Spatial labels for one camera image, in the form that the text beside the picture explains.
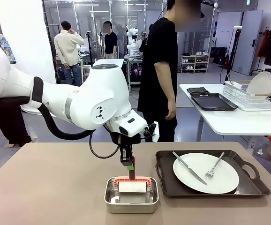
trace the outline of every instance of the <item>robot logo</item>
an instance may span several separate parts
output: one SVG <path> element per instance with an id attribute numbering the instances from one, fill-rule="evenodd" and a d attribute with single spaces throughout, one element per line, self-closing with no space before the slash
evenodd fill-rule
<path id="1" fill-rule="evenodd" d="M 100 106 L 100 107 L 98 107 L 97 108 L 98 110 L 99 110 L 99 115 L 98 116 L 96 116 L 96 118 L 98 118 L 98 117 L 102 117 L 103 118 L 103 115 L 101 114 L 102 112 L 103 112 L 103 110 L 105 110 L 105 109 L 102 109 L 102 107 Z"/>

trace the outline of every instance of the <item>beige jacket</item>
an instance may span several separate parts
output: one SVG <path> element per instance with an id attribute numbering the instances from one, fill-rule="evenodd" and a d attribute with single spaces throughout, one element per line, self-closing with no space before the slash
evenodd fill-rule
<path id="1" fill-rule="evenodd" d="M 77 33 L 70 34 L 67 30 L 62 30 L 55 36 L 55 50 L 62 64 L 67 63 L 69 66 L 73 66 L 78 63 L 79 55 L 76 44 L 84 44 L 83 38 Z"/>

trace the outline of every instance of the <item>folded cloth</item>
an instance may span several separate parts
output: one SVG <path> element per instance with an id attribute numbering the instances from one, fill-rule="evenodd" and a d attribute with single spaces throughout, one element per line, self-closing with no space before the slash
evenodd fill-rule
<path id="1" fill-rule="evenodd" d="M 206 90 L 204 87 L 201 87 L 201 88 L 188 88 L 187 91 L 193 97 L 199 97 L 201 95 L 210 94 L 210 92 L 208 90 Z"/>

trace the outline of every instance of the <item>man in beige jacket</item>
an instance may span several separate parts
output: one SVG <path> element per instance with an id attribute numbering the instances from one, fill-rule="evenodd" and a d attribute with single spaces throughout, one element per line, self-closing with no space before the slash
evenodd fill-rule
<path id="1" fill-rule="evenodd" d="M 66 83 L 72 85 L 72 71 L 75 86 L 80 86 L 81 69 L 78 64 L 79 55 L 76 45 L 83 45 L 84 40 L 74 30 L 71 30 L 71 24 L 69 22 L 61 22 L 61 27 L 62 31 L 54 38 L 55 50 L 61 60 Z"/>

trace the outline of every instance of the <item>knife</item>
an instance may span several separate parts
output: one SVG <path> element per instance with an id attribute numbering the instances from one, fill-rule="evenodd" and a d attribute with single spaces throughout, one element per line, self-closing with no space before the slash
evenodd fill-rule
<path id="1" fill-rule="evenodd" d="M 190 171 L 190 173 L 191 173 L 194 177 L 196 177 L 197 180 L 199 180 L 201 183 L 207 185 L 207 183 L 205 183 L 205 181 L 204 181 L 201 177 L 199 177 L 198 174 L 195 173 L 194 170 L 192 170 L 191 167 L 189 167 L 189 166 L 188 166 L 188 165 L 187 165 L 187 164 L 186 164 L 186 163 L 185 163 L 185 162 L 184 162 L 184 161 L 176 154 L 175 151 L 173 151 L 172 153 L 173 153 L 173 155 L 176 156 L 176 158 L 178 158 L 178 160 L 179 160 L 180 162 L 182 162 L 182 164 L 184 164 L 184 165 L 188 168 L 188 170 Z"/>

